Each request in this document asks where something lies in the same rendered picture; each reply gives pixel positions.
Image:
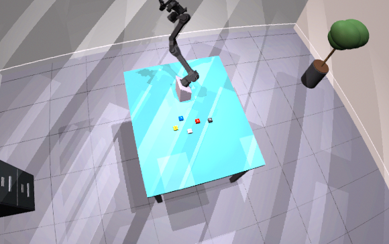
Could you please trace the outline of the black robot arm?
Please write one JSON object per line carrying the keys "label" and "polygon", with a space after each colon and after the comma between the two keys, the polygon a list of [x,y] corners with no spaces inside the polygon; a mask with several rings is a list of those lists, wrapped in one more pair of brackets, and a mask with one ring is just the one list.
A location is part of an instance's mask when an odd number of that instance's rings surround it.
{"label": "black robot arm", "polygon": [[[171,12],[171,10],[175,8],[175,6],[178,7],[178,4],[177,2],[175,2],[175,0],[173,0],[173,2],[169,3],[169,5],[167,6],[167,12]],[[182,8],[180,5],[174,12],[171,12],[168,16],[168,20],[170,20],[172,23],[175,23],[179,19],[177,26],[174,28],[174,31],[169,37],[169,52],[174,57],[178,58],[180,64],[187,71],[188,75],[186,75],[183,79],[179,79],[181,85],[187,87],[190,83],[196,82],[199,79],[199,73],[197,72],[197,70],[193,70],[188,65],[187,61],[182,56],[181,50],[178,47],[178,43],[176,41],[176,36],[179,34],[183,26],[186,25],[190,20],[190,15],[185,14],[184,12],[187,12],[187,7]]]}

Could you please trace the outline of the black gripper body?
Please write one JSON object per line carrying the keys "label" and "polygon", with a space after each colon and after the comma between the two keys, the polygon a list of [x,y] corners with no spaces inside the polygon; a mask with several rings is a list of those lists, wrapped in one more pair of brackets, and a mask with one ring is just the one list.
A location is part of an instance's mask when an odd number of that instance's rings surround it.
{"label": "black gripper body", "polygon": [[[161,7],[159,8],[159,10],[160,10],[160,11],[163,11],[163,10],[166,8],[166,6],[169,5],[169,3],[171,3],[171,2],[173,2],[173,0],[168,0],[166,3],[163,4],[163,6],[161,6]],[[179,6],[180,6],[179,2],[177,2],[177,4],[178,4],[178,7],[179,7]],[[178,7],[175,6],[175,8],[172,9],[172,10],[175,11]]]}

